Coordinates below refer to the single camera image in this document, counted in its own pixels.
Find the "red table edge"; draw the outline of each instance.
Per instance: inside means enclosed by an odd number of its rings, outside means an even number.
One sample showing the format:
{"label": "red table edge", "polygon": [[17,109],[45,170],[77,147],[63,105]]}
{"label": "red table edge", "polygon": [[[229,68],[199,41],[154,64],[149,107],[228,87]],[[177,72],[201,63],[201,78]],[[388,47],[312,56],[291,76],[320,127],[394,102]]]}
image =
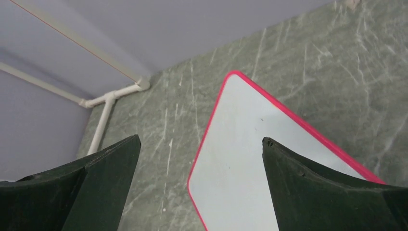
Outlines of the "red table edge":
{"label": "red table edge", "polygon": [[189,197],[191,198],[192,204],[194,205],[195,210],[197,211],[198,216],[200,217],[201,222],[204,225],[204,228],[206,231],[208,231],[207,226],[204,223],[204,220],[200,214],[200,211],[197,208],[197,205],[194,202],[194,199],[191,195],[190,192],[190,178],[192,175],[192,172],[194,171],[195,164],[197,162],[198,155],[200,154],[201,147],[204,143],[205,137],[207,136],[208,129],[211,125],[211,121],[213,119],[214,113],[217,109],[219,99],[221,98],[222,92],[224,91],[225,85],[229,78],[231,76],[239,76],[242,80],[244,80],[246,83],[248,83],[251,87],[253,87],[256,91],[258,91],[261,95],[263,95],[266,99],[268,99],[273,105],[275,105],[277,108],[279,108],[281,111],[283,111],[289,118],[291,118],[294,122],[299,124],[304,130],[306,130],[309,134],[311,134],[314,138],[316,138],[319,142],[321,142],[324,146],[326,146],[330,151],[332,151],[334,154],[336,154],[340,159],[342,159],[344,162],[346,162],[351,168],[353,168],[356,172],[358,172],[362,177],[364,177],[366,180],[375,182],[375,183],[380,183],[380,184],[385,184],[383,180],[378,178],[376,175],[374,175],[372,172],[370,172],[368,169],[366,169],[362,164],[360,164],[358,161],[356,161],[354,158],[349,156],[346,152],[341,150],[339,147],[337,147],[333,142],[331,142],[329,139],[324,137],[320,132],[318,132],[316,129],[314,129],[312,126],[310,126],[307,122],[305,122],[303,119],[301,119],[298,115],[296,115],[294,112],[292,112],[289,108],[287,108],[285,105],[283,105],[281,102],[279,102],[276,98],[271,96],[268,92],[266,92],[264,89],[262,89],[260,86],[258,86],[255,82],[253,82],[250,78],[248,78],[246,75],[244,75],[240,71],[231,71],[227,74],[225,77],[221,90],[217,96],[216,103],[214,105],[213,111],[211,112],[210,119],[208,120],[207,127],[205,128],[205,132],[203,135],[203,138],[201,140],[200,146],[197,151],[197,155],[195,156],[194,163],[191,167],[189,177],[187,179],[187,191],[189,193]]}

